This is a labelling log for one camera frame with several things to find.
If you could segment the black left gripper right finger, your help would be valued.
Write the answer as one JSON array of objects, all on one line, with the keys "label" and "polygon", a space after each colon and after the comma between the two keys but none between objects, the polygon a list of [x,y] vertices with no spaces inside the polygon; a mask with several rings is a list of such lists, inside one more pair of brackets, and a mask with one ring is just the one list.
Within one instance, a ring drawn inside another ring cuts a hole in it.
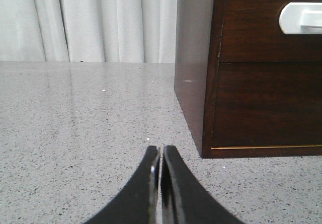
[{"label": "black left gripper right finger", "polygon": [[173,145],[164,147],[161,192],[163,223],[242,223],[203,188]]}]

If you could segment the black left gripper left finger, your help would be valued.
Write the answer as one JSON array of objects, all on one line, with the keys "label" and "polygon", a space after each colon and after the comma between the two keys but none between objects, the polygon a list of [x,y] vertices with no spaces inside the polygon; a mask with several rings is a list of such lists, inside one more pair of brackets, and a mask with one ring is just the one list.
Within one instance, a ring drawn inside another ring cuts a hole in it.
[{"label": "black left gripper left finger", "polygon": [[86,223],[156,223],[160,150],[148,146],[123,189]]}]

